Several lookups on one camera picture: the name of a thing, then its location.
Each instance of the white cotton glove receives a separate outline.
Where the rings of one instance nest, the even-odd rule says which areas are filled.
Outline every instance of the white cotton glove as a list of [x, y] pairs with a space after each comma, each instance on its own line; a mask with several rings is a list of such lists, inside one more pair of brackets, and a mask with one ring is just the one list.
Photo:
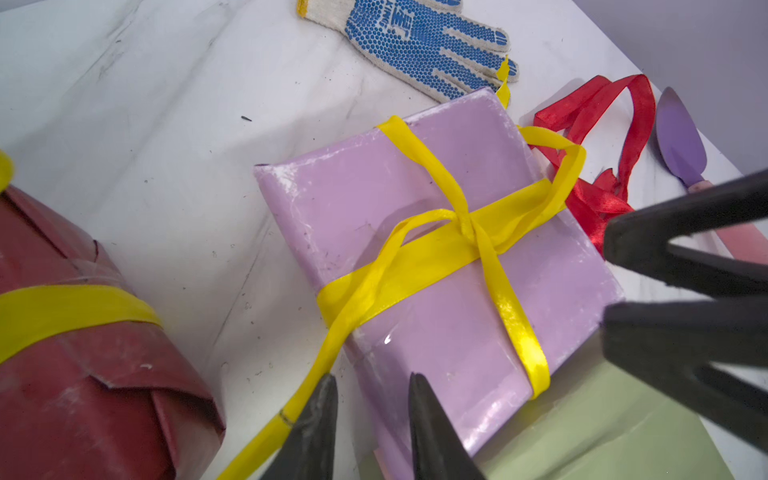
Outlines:
[[[461, 0], [299, 0], [297, 9], [437, 101], [502, 86], [496, 73], [508, 36], [459, 15]], [[509, 61], [508, 80], [517, 78], [518, 66]]]

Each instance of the yellow ribbon bow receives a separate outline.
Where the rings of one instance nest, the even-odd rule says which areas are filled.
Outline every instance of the yellow ribbon bow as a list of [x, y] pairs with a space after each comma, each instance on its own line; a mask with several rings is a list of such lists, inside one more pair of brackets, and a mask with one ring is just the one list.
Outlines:
[[[331, 370], [355, 328], [478, 258], [491, 298], [531, 380], [533, 398], [549, 387], [547, 359], [498, 255], [564, 209], [565, 198], [584, 166], [586, 151], [545, 128], [520, 128], [529, 144], [565, 150], [554, 181], [550, 184], [541, 180], [470, 213], [456, 180], [402, 119], [392, 117], [379, 128], [405, 156], [432, 175], [453, 210], [431, 210], [400, 222], [373, 263], [320, 291], [317, 300], [329, 332], [315, 363], [293, 397], [229, 464], [219, 480], [244, 480], [280, 448], [320, 378]], [[440, 220], [450, 223], [402, 245], [411, 230]]]

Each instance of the pink spatula handle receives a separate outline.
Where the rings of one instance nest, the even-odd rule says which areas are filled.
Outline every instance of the pink spatula handle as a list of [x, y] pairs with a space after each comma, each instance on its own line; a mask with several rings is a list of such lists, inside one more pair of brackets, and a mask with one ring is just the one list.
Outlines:
[[[712, 183], [704, 180], [692, 185], [688, 192], [696, 193], [712, 187]], [[715, 230], [733, 258], [752, 263], [768, 264], [768, 239], [749, 223]]]

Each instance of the red ribbon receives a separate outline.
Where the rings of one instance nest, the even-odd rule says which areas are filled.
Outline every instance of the red ribbon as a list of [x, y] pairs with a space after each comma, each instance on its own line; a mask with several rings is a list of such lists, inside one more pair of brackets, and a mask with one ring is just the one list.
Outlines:
[[[613, 169], [608, 169], [600, 174], [593, 184], [579, 179], [565, 201], [566, 206], [600, 254], [603, 253], [603, 237], [608, 221], [613, 217], [634, 211], [627, 203], [629, 177], [645, 144], [648, 143], [656, 117], [656, 99], [648, 77], [632, 75], [611, 82], [606, 77], [598, 75], [566, 98], [539, 111], [533, 120], [533, 125], [536, 127], [553, 131], [568, 129], [566, 138], [581, 144], [625, 88], [628, 88], [632, 95], [634, 116], [621, 150], [618, 178], [614, 176]], [[558, 154], [554, 148], [537, 148], [555, 168], [560, 166], [565, 152]]]

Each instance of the red wrapping paper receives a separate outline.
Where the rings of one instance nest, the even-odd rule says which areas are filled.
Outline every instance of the red wrapping paper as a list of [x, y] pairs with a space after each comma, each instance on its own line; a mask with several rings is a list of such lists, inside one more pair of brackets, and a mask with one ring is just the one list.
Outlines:
[[[0, 294], [55, 284], [130, 291], [98, 242], [8, 187]], [[0, 364], [0, 478], [199, 478], [223, 434], [210, 390], [154, 324], [62, 333]]]

